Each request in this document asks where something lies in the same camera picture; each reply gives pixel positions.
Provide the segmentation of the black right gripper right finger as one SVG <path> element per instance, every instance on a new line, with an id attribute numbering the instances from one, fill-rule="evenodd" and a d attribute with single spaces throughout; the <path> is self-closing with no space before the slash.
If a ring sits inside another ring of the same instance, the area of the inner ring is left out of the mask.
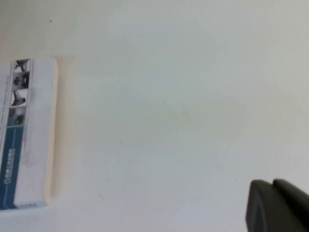
<path id="1" fill-rule="evenodd" d="M 309 195 L 284 179 L 274 179 L 272 185 L 298 221 L 309 231 Z"/>

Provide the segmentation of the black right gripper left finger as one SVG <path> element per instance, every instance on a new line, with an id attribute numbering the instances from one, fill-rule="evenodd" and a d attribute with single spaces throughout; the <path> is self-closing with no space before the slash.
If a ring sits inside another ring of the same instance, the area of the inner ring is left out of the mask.
<path id="1" fill-rule="evenodd" d="M 253 180 L 246 210 L 249 232 L 291 232 L 294 220 L 283 197 L 268 182 Z"/>

